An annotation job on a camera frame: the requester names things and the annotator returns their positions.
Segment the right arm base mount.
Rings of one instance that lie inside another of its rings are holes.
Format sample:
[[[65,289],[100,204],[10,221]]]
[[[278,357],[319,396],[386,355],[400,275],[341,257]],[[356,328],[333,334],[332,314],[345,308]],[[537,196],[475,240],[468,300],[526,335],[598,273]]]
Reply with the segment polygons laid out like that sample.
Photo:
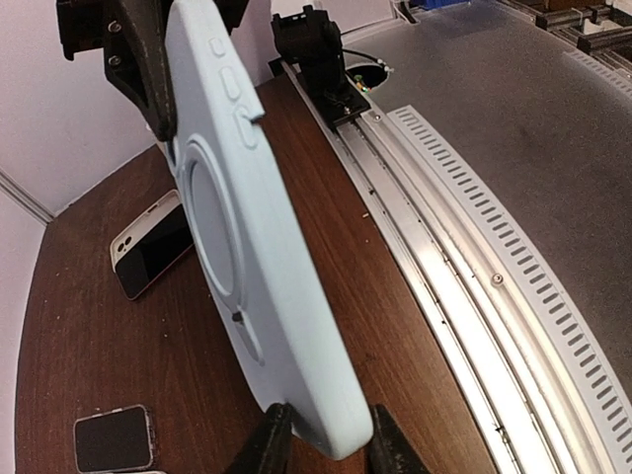
[[[299,64],[296,73],[293,66],[281,58],[269,62],[275,77],[290,69],[289,75],[298,81],[299,90],[307,95],[323,122],[332,130],[350,122],[370,109],[368,101],[356,86],[352,85],[344,67],[337,60],[332,64]]]

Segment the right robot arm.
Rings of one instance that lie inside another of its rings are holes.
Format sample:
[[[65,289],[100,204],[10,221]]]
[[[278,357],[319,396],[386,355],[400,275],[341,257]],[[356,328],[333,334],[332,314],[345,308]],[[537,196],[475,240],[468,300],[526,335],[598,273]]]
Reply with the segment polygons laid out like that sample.
[[[107,80],[139,109],[155,137],[172,140],[177,109],[166,48],[172,1],[58,1],[59,38],[66,59],[99,49]],[[274,1],[275,47],[288,63],[315,74],[317,87],[343,81],[341,33],[328,13],[310,1]]]

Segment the purple phone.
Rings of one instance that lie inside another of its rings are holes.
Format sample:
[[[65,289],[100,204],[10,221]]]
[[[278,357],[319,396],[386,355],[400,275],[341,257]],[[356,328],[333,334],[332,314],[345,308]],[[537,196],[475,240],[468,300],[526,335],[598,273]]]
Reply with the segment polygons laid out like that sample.
[[[181,204],[164,216],[158,210],[150,214],[151,224],[141,237],[128,235],[122,244],[122,254],[115,263],[115,274],[123,293],[136,299],[159,276],[172,267],[193,246],[193,237]]]

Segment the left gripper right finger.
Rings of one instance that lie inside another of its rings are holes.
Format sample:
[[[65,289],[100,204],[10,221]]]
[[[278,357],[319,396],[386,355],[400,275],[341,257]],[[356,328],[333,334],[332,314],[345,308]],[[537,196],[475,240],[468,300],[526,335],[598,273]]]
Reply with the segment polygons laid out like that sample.
[[[414,447],[384,405],[369,407],[373,437],[367,446],[367,472],[430,474]]]

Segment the white phone case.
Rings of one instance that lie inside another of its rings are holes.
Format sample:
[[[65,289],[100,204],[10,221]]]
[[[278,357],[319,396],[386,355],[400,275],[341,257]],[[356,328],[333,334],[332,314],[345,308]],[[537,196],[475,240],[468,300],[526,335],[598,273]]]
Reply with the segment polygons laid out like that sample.
[[[110,244],[112,270],[128,251],[181,204],[176,189],[171,189],[141,212]]]

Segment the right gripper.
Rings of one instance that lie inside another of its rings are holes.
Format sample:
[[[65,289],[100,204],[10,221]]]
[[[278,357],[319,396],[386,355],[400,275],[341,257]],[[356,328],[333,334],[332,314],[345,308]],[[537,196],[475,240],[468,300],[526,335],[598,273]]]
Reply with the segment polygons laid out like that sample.
[[[250,94],[252,82],[230,33],[246,1],[58,1],[60,40],[68,60],[84,50],[104,50],[108,81],[140,111],[154,136],[169,141],[177,131],[177,110],[165,38],[170,16],[189,10],[198,32],[210,38],[219,58],[219,77],[228,94]]]

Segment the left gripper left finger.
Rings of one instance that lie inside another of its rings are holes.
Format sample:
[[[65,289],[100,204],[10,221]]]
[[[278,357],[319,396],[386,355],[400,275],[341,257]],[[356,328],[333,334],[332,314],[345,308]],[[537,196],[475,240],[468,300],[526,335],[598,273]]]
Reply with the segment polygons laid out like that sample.
[[[226,474],[282,474],[291,453],[292,416],[290,404],[274,403],[249,435]]]

